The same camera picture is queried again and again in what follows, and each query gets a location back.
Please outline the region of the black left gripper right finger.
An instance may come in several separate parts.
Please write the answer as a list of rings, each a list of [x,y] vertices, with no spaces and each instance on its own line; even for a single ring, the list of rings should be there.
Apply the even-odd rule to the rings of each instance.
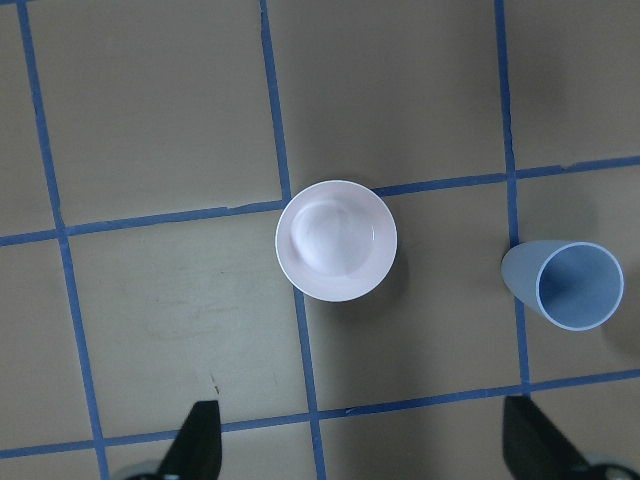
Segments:
[[[514,479],[584,479],[590,464],[528,396],[503,403],[502,453]]]

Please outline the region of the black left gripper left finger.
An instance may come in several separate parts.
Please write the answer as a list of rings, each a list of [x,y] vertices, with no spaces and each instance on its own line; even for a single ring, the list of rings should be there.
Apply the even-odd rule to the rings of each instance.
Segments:
[[[161,461],[159,479],[211,479],[219,477],[222,435],[219,403],[198,401]]]

